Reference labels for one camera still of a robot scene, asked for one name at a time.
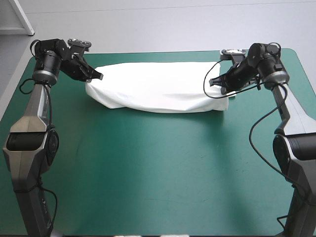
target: black cable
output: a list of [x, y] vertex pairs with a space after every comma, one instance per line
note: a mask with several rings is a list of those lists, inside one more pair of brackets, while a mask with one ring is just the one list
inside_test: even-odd
[[57, 198], [57, 195], [56, 193], [54, 193], [52, 190], [49, 190], [49, 189], [46, 189], [42, 186], [42, 181], [41, 181], [41, 176], [40, 176], [40, 171], [41, 171], [41, 168], [42, 168], [42, 165], [43, 165], [43, 161], [44, 159], [42, 159], [41, 163], [40, 163], [40, 166], [39, 166], [39, 173], [38, 173], [38, 188], [43, 190], [43, 191], [46, 191], [50, 194], [52, 194], [55, 198], [55, 210], [54, 210], [54, 214], [53, 214], [53, 218], [51, 220], [51, 223], [50, 223], [50, 227], [49, 227], [49, 230], [48, 230], [48, 236], [51, 235], [51, 232], [53, 231], [53, 228], [54, 228], [54, 222], [55, 222], [55, 217], [56, 217], [56, 214], [57, 214], [57, 207], [58, 207], [58, 198]]

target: white cloth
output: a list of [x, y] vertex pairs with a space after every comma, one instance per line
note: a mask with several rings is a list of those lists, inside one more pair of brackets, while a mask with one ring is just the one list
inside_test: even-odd
[[[226, 110], [228, 98], [212, 99], [203, 92], [203, 80], [215, 62], [121, 63], [98, 67], [103, 80], [87, 82], [88, 95], [110, 109], [130, 107], [156, 113], [195, 113]], [[205, 80], [206, 92], [222, 96], [209, 86], [219, 76], [217, 64]]]

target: gray floor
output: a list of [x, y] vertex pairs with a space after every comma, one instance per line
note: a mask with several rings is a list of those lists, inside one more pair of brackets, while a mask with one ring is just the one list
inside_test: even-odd
[[20, 0], [36, 34], [0, 36], [0, 118], [34, 39], [78, 38], [91, 53], [249, 48], [294, 49], [316, 89], [316, 0]]

